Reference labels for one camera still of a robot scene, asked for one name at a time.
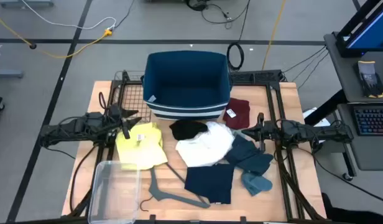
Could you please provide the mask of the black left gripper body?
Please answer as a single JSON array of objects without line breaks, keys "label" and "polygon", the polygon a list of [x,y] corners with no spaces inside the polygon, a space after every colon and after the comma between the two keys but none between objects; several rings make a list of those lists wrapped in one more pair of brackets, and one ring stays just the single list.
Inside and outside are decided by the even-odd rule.
[{"label": "black left gripper body", "polygon": [[129,123],[126,119],[128,116],[128,110],[123,109],[118,105],[111,105],[108,111],[110,118],[113,118],[115,122],[119,123],[119,127],[122,129],[122,133],[126,139],[130,138]]}]

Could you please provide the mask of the dark slate blue cloth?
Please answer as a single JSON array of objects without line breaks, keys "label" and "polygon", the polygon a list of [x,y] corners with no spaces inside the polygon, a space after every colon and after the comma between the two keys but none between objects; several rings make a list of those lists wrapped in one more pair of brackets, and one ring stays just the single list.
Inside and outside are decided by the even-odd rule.
[{"label": "dark slate blue cloth", "polygon": [[252,141],[236,135],[232,143],[231,149],[225,155],[225,159],[233,165],[236,165],[252,156],[260,154],[259,148]]}]

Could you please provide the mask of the maroon cloth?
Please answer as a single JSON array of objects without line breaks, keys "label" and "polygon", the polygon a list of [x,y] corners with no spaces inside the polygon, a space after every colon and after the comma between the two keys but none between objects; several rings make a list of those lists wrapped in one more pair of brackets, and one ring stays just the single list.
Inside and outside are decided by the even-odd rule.
[{"label": "maroon cloth", "polygon": [[223,121],[231,129],[244,129],[249,127],[250,106],[247,100],[230,98],[225,108]]}]

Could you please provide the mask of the yellow cloth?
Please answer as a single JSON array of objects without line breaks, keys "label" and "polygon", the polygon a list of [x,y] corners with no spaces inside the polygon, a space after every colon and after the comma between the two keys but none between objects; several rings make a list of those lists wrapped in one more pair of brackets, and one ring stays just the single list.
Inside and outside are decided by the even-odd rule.
[{"label": "yellow cloth", "polygon": [[138,124],[129,135],[129,139],[123,133],[116,137],[116,149],[123,169],[148,170],[168,162],[157,123]]}]

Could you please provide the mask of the light teal cloth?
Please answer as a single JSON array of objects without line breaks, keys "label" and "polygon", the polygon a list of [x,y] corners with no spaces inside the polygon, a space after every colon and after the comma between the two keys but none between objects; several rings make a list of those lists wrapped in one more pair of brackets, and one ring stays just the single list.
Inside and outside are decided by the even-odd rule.
[{"label": "light teal cloth", "polygon": [[263,176],[254,175],[250,172],[242,173],[241,182],[252,197],[262,191],[270,191],[273,186],[270,180]]}]

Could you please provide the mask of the white cloth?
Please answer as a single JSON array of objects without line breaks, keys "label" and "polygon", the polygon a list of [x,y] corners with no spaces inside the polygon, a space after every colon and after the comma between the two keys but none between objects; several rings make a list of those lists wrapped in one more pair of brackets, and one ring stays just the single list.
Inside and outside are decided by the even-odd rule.
[{"label": "white cloth", "polygon": [[206,125],[207,132],[181,140],[175,147],[187,167],[212,166],[232,148],[235,137],[225,124],[209,121]]}]

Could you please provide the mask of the black cloth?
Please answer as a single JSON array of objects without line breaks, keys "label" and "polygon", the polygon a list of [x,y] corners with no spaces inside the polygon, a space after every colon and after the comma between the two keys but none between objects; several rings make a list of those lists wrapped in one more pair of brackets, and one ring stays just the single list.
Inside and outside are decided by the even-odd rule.
[{"label": "black cloth", "polygon": [[205,123],[192,120],[178,120],[171,124],[169,128],[174,138],[178,141],[193,139],[197,134],[208,131]]}]

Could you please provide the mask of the navy blue cloth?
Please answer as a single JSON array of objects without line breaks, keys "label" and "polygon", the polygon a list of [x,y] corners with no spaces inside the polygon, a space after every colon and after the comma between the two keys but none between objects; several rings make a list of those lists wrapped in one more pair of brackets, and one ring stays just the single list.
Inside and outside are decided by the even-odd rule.
[{"label": "navy blue cloth", "polygon": [[230,204],[233,175],[231,164],[188,167],[185,189],[206,197],[210,203]]}]

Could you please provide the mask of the navy white striped fabric bin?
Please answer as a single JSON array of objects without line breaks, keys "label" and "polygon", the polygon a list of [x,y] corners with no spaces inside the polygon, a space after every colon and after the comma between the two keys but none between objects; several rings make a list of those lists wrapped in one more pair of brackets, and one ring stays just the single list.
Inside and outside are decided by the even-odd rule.
[{"label": "navy white striped fabric bin", "polygon": [[216,52],[152,53],[141,80],[143,100],[160,119],[217,119],[232,89],[227,57]]}]

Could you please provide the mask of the grey clothes hanger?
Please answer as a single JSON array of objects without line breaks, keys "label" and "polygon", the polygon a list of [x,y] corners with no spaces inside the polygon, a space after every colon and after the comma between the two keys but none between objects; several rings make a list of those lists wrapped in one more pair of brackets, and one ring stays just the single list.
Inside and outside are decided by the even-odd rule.
[{"label": "grey clothes hanger", "polygon": [[189,205],[193,205],[200,208],[209,208],[210,204],[206,203],[204,200],[192,200],[190,198],[185,198],[179,195],[170,194],[167,192],[163,192],[159,189],[158,182],[157,182],[157,176],[155,174],[155,169],[151,168],[150,175],[151,175],[151,182],[149,187],[149,192],[153,198],[155,198],[157,201],[165,200],[165,199],[171,199],[176,200],[178,202],[183,202]]}]

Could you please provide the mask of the grey computer desk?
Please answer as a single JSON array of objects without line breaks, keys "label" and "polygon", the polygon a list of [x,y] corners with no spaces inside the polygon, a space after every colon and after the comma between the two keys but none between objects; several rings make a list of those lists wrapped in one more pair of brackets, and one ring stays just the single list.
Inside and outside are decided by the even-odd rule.
[{"label": "grey computer desk", "polygon": [[341,119],[351,128],[354,136],[350,143],[356,165],[360,170],[383,170],[383,136],[360,136],[353,118],[353,106],[383,107],[382,98],[365,97],[354,66],[358,61],[375,61],[375,71],[383,82],[383,52],[367,52],[357,58],[343,58],[336,47],[333,34],[324,35],[346,103],[337,106]]}]

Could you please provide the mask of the grey work glove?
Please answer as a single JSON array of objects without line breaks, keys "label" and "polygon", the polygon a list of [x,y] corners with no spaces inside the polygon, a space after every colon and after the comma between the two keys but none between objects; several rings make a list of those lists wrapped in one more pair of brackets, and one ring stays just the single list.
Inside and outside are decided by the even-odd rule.
[{"label": "grey work glove", "polygon": [[370,98],[377,98],[378,91],[376,88],[377,78],[375,72],[375,61],[359,61],[359,76],[362,81],[364,94]]}]

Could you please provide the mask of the grey metal floor foot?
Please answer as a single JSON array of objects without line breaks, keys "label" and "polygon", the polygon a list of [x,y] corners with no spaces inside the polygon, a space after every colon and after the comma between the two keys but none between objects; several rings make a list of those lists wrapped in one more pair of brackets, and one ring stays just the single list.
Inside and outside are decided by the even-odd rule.
[{"label": "grey metal floor foot", "polygon": [[53,7],[52,0],[0,0],[0,6],[3,8],[15,7]]},{"label": "grey metal floor foot", "polygon": [[21,70],[0,70],[0,78],[22,78],[24,73]]}]

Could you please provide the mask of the black monitor with stand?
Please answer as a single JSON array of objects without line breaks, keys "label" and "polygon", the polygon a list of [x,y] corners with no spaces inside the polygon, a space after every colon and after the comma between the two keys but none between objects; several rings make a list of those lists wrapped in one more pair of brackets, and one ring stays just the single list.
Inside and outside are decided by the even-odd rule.
[{"label": "black monitor with stand", "polygon": [[336,46],[342,57],[383,52],[383,0],[366,0],[336,34]]}]

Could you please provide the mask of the black metal table frame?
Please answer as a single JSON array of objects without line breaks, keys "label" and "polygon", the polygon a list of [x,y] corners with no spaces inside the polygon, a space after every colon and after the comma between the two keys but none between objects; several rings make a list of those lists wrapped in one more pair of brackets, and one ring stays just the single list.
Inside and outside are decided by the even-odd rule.
[{"label": "black metal table frame", "polygon": [[[230,79],[234,86],[263,86],[266,90],[268,109],[270,119],[275,119],[275,106],[273,103],[272,91],[276,93],[277,107],[281,118],[285,118],[285,110],[283,105],[280,84],[283,75],[280,70],[266,70],[255,72],[232,72]],[[108,93],[108,105],[112,105],[112,81],[102,81],[103,86],[110,87]],[[331,221],[320,215],[310,205],[306,196],[299,189],[297,169],[295,167],[294,155],[292,150],[287,149],[288,168],[285,167],[285,161],[280,161],[279,179],[284,198],[284,212],[286,221],[278,222],[279,224],[329,224]],[[78,202],[75,208],[71,208],[74,199],[74,190],[72,189],[75,181],[68,186],[67,202],[63,205],[63,214],[61,219],[72,224],[87,224],[87,212],[91,201],[92,188],[88,187],[85,196]],[[238,220],[220,221],[188,219],[188,220],[158,220],[156,215],[151,214],[148,220],[138,219],[134,224],[276,224],[275,221],[249,221],[247,216],[241,215]]]}]

